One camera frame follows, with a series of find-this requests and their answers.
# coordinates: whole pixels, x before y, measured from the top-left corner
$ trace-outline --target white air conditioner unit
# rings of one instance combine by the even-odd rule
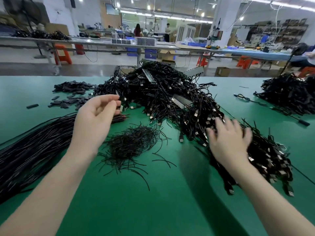
[[[189,25],[180,25],[177,29],[176,42],[184,41],[186,38],[191,37],[194,38],[196,32],[196,28]]]

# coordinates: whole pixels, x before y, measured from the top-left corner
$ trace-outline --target woman in red shirt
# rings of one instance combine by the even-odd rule
[[[140,24],[138,23],[138,24],[136,25],[135,30],[134,30],[134,35],[135,35],[135,37],[140,37],[140,32],[141,32]]]

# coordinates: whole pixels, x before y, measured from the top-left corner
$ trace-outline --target green table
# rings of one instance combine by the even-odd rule
[[[31,127],[53,117],[73,112],[59,107],[47,108],[54,84],[64,81],[86,81],[103,83],[102,77],[64,76],[3,76],[0,78],[0,142],[14,137]],[[315,180],[312,166],[315,121],[308,120],[307,128],[294,119],[236,99],[233,93],[242,93],[254,98],[252,93],[260,90],[262,78],[202,77],[199,83],[214,82],[210,87],[216,101],[237,119],[256,121],[258,128],[267,135],[268,127],[277,142],[290,146],[291,161],[301,172]],[[63,99],[66,94],[58,93]],[[26,109],[30,104],[39,107]],[[120,132],[130,123],[148,124],[149,119],[141,109],[127,110],[130,118],[114,124],[109,134]],[[235,195],[228,196],[217,171],[209,165],[203,155],[187,139],[178,142],[179,132],[162,123],[163,132],[172,140],[163,142],[159,154],[177,167],[171,169],[165,162],[155,161],[153,155],[160,143],[139,156],[138,160],[148,172],[145,175],[150,191],[135,173],[125,171],[103,176],[110,166],[100,172],[101,157],[96,157],[87,170],[69,210],[57,233],[63,235],[267,235],[253,207],[238,187]],[[302,174],[293,170],[294,198],[287,197],[303,215],[315,223],[315,186]],[[281,184],[274,187],[282,194]],[[28,193],[19,194],[0,205],[0,222],[3,222],[26,198]]]

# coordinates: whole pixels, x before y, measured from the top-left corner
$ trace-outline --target gray floor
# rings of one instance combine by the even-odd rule
[[[53,76],[53,66],[47,59],[34,59],[38,50],[0,48],[0,76]],[[62,63],[60,75],[63,76],[104,76],[113,75],[117,65],[132,66],[137,64],[137,58],[132,56],[111,55],[104,52],[88,52],[85,55],[71,56],[73,64]],[[176,57],[176,67],[186,71],[196,67],[198,58]],[[258,65],[250,69],[236,67],[237,61],[232,59],[211,60],[207,76],[215,76],[217,67],[231,69],[229,77],[274,77],[279,67],[272,66],[271,70],[260,70]]]

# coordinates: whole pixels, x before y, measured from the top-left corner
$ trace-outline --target bundle of black wires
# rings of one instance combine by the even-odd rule
[[[135,128],[129,127],[127,130],[123,131],[122,134],[108,137],[108,140],[105,141],[106,146],[104,147],[107,148],[107,151],[105,153],[98,153],[99,156],[104,158],[100,163],[104,163],[103,166],[111,165],[115,168],[116,173],[118,173],[118,171],[121,172],[121,170],[130,170],[138,174],[144,179],[148,189],[150,190],[147,181],[143,175],[138,172],[138,170],[141,170],[148,174],[145,170],[139,167],[145,165],[138,163],[135,158],[144,151],[150,150],[158,142],[158,140],[163,143],[163,140],[167,139],[168,138],[162,132],[162,128],[157,125],[148,127],[140,124]]]
[[[23,136],[0,150],[0,204],[47,174],[69,147],[77,113],[53,118],[14,137],[0,146]],[[117,115],[113,123],[126,119]]]
[[[293,73],[279,75],[264,80],[263,92],[254,95],[275,105],[273,108],[284,115],[315,114],[315,76],[305,80],[297,78]]]
[[[167,124],[172,123],[169,126],[178,128],[180,142],[186,135],[188,140],[196,140],[210,152],[205,129],[215,129],[215,118],[223,119],[224,114],[208,89],[215,84],[197,86],[198,78],[199,75],[187,77],[168,65],[151,61],[128,74],[122,75],[116,71],[109,81],[95,88],[95,93],[118,93],[125,108],[135,108],[131,106],[132,102],[136,103],[136,108],[143,106],[143,112],[150,117],[151,122],[161,124],[166,119]],[[288,154],[282,153],[271,136],[264,138],[256,127],[252,130],[254,138],[249,147],[249,161],[270,182],[281,179],[284,185],[289,186],[292,173]],[[236,182],[214,157],[211,164],[219,171],[226,191],[231,194],[232,185]]]

